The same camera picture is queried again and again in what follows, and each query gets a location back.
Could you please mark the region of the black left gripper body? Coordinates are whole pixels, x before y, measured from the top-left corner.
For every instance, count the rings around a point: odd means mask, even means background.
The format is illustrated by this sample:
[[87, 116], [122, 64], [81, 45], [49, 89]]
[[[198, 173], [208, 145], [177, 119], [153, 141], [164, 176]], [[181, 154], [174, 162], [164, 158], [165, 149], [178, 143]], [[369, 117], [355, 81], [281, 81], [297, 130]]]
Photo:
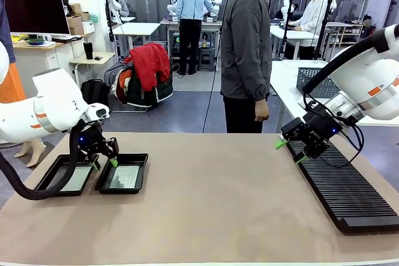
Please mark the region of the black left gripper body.
[[88, 126], [88, 128], [79, 135], [79, 158], [87, 162], [94, 162], [95, 155], [102, 154], [104, 140], [100, 125]]

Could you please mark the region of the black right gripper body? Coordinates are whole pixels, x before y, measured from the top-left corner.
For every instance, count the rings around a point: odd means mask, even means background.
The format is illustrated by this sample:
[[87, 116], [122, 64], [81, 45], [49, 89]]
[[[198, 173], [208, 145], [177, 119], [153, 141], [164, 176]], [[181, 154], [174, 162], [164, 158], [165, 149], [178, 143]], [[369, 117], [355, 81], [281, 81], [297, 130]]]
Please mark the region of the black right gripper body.
[[342, 131], [342, 126], [322, 105], [316, 105], [314, 112], [307, 112], [304, 121], [307, 124], [305, 131], [305, 145], [316, 145]]

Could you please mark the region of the person's right hand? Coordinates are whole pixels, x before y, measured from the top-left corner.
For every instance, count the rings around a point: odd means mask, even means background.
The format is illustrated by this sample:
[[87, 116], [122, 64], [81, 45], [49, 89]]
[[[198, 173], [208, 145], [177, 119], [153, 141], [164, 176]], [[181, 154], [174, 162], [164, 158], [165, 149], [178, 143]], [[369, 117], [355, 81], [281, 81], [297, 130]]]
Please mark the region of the person's right hand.
[[269, 119], [269, 107], [265, 99], [255, 102], [255, 121], [263, 122]]

